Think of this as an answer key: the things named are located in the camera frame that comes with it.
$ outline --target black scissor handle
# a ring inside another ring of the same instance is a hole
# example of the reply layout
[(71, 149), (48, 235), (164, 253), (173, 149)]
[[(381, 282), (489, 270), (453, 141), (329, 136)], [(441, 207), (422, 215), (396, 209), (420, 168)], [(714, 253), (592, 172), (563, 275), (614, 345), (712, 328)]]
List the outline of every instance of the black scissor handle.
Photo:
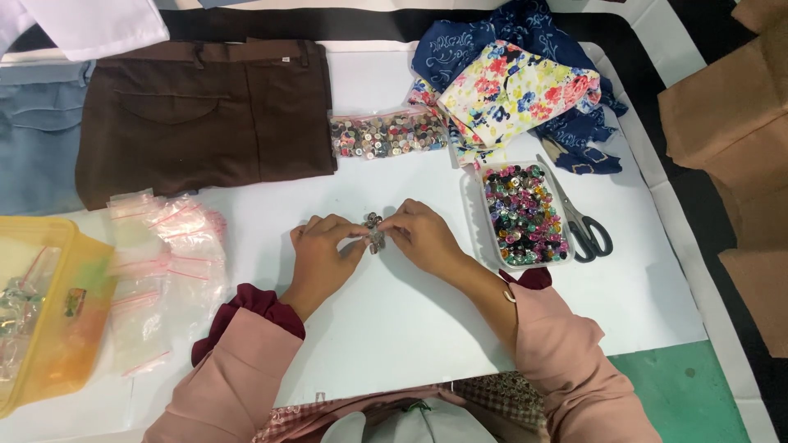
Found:
[(580, 251), (575, 251), (574, 259), (577, 260), (578, 263), (592, 262), (597, 257), (597, 254), (595, 254), (593, 250), (594, 246), (589, 242), (589, 239), (585, 238), (578, 224), (574, 221), (569, 222), (569, 232), (574, 234), (574, 239), (577, 241), (579, 249), (582, 249), (585, 254), (584, 257), (580, 255)]
[[(610, 255), (613, 252), (613, 239), (610, 238), (610, 234), (608, 234), (608, 231), (604, 228), (604, 226), (588, 215), (583, 216), (582, 222), (589, 232), (590, 238), (588, 240), (591, 243), (594, 255), (597, 257), (607, 257)], [(602, 236), (605, 249), (602, 249), (602, 247), (599, 245), (599, 241), (597, 240), (597, 237), (594, 236), (593, 230), (591, 229), (592, 226), (596, 228), (599, 235)]]

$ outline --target label on container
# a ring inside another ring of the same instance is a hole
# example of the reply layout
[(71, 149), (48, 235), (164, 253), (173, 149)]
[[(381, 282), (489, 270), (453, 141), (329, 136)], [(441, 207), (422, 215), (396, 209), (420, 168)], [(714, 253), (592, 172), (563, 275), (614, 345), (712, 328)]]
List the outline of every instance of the label on container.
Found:
[(79, 288), (69, 289), (69, 294), (65, 298), (65, 311), (63, 315), (66, 317), (79, 317), (82, 314), (82, 306), (85, 304), (85, 297), (87, 290)]

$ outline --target hand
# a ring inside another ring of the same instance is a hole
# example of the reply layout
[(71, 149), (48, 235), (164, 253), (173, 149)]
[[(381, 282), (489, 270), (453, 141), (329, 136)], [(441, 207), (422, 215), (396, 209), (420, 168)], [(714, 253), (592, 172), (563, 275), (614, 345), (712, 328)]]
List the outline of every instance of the hand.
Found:
[(364, 256), (366, 239), (357, 240), (343, 257), (337, 250), (344, 238), (369, 234), (361, 225), (331, 214), (317, 215), (290, 231), (295, 249), (295, 269), (290, 288), (279, 299), (306, 321), (320, 305), (344, 285)]
[(405, 200), (396, 214), (377, 228), (385, 231), (419, 269), (444, 281), (469, 263), (446, 221), (422, 202)]

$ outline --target table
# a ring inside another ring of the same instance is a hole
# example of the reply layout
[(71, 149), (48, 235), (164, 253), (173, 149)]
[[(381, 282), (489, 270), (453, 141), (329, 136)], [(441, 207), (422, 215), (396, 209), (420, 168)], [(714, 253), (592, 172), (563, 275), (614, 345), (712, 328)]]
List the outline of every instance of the table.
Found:
[[(411, 57), (407, 52), (329, 54), (334, 107), (397, 106), (411, 86)], [(615, 122), (612, 113), (608, 122)], [(604, 150), (622, 159), (623, 172), (576, 176), (553, 171), (575, 206), (608, 229), (615, 250), (588, 264), (552, 267), (555, 288), (576, 314), (599, 323), (606, 333), (600, 343), (606, 355), (704, 340), (689, 286), (626, 139), (617, 136)], [(540, 152), (538, 140), (524, 134), (507, 156), (527, 160)], [(448, 151), (434, 151), (373, 161), (343, 158), (332, 177), (209, 189), (197, 198), (227, 218), (232, 283), (281, 293), (295, 260), (291, 228), (312, 214), (336, 213), (359, 222), (370, 211), (387, 216), (408, 197), (442, 214), (464, 251), (492, 263), (479, 247), (488, 235), (482, 224), (487, 215), (474, 203), (478, 191), (471, 185), (466, 171), (452, 167)], [(104, 240), (103, 212), (68, 217), (86, 234)], [(307, 339), (284, 377), (276, 406), (514, 368), (473, 305), (416, 269), (393, 244), (379, 255), (365, 255), (350, 281), (309, 318), (306, 328)], [(105, 344), (88, 387), (20, 408), (0, 421), (0, 443), (149, 426), (172, 387), (191, 369), (189, 351), (188, 342), (178, 341), (169, 363), (128, 380), (108, 374), (111, 348)], [(56, 415), (54, 423), (31, 425), (36, 417), (51, 415)]]

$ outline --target yellow plastic container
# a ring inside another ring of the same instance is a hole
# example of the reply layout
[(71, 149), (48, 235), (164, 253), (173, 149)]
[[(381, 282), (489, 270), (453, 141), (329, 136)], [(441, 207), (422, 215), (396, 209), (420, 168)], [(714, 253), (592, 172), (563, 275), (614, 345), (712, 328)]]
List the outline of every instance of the yellow plastic container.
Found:
[(0, 217), (0, 236), (61, 249), (17, 380), (12, 388), (0, 389), (2, 419), (23, 404), (85, 386), (117, 282), (106, 275), (114, 248), (80, 233), (73, 221)]

